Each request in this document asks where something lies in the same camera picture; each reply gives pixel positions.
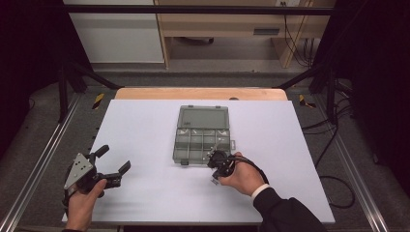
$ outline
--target person's right hand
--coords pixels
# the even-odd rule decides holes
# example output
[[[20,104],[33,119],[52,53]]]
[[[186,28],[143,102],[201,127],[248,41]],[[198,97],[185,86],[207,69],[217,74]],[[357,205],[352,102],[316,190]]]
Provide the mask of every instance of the person's right hand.
[[[241,157],[242,154],[237,152],[234,156]],[[231,186],[241,194],[251,196],[256,189],[263,186],[265,182],[259,172],[242,161],[235,162],[235,170],[228,177],[219,177],[220,184],[223,186]]]

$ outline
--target black horizontal bar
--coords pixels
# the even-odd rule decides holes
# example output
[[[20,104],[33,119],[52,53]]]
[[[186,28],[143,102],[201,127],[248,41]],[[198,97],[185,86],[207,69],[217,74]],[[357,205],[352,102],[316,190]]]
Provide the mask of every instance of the black horizontal bar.
[[[343,15],[347,12],[334,8],[182,5],[64,5],[41,6],[40,9],[92,14]]]

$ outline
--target gray floor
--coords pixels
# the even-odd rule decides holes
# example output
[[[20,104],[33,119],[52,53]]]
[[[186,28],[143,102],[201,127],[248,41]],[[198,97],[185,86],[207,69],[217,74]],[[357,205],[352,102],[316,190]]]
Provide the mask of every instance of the gray floor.
[[[287,70],[279,69],[278,59],[273,55],[269,41],[255,40],[216,40],[213,45],[176,43],[171,67],[164,69],[142,69],[136,72],[126,70],[100,69],[103,76],[118,84],[127,86],[231,86],[231,87],[271,87],[300,73],[296,62]],[[108,90],[86,78],[89,88],[81,94],[78,107],[67,130],[50,159],[39,185],[29,201],[18,224],[20,231],[27,226],[62,228],[63,209],[61,207],[64,174],[77,152],[87,153],[93,144],[93,136],[98,133],[109,100],[115,91]],[[311,108],[299,104],[303,94],[309,103],[323,99],[323,96],[308,94],[306,80],[287,91],[288,98],[294,102],[301,127],[312,125],[324,119],[318,107]],[[98,109],[92,109],[96,95],[105,93]],[[0,217],[4,218],[13,206],[20,190],[42,154],[48,139],[57,127],[59,117],[58,88],[52,84],[32,97],[33,105],[24,124],[5,157],[0,162]],[[325,131],[326,125],[309,132]],[[410,200],[401,190],[389,168],[373,163],[371,151],[350,114],[339,120],[338,134],[349,151],[350,156],[363,175],[366,185],[380,210],[389,231],[410,231]],[[327,142],[329,132],[307,134],[306,141],[313,160],[317,160]],[[319,175],[332,175],[349,182],[339,153],[333,144],[318,166]],[[344,205],[350,200],[345,186],[335,181],[324,180],[324,189],[335,204]],[[349,209],[332,207],[336,223],[326,225],[330,231],[373,231],[370,227],[363,203],[356,201]],[[115,226],[94,225],[93,228]]]

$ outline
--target person's left hand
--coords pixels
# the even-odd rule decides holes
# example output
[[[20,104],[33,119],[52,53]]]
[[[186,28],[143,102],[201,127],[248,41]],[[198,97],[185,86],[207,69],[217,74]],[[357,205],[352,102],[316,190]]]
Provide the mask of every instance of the person's left hand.
[[[94,205],[105,185],[106,179],[100,180],[88,194],[77,191],[72,195],[66,229],[87,231],[91,224]]]

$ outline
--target white table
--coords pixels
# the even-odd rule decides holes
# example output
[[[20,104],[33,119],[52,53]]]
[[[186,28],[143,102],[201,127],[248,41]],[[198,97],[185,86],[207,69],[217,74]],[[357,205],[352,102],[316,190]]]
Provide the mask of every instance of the white table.
[[[213,170],[172,159],[181,105],[229,108],[231,139],[282,198],[295,197],[323,223],[335,219],[314,169],[291,101],[113,100],[92,151],[108,144],[98,171],[132,168],[120,188],[97,201],[93,221],[113,224],[253,224],[262,217],[248,196],[215,186]]]

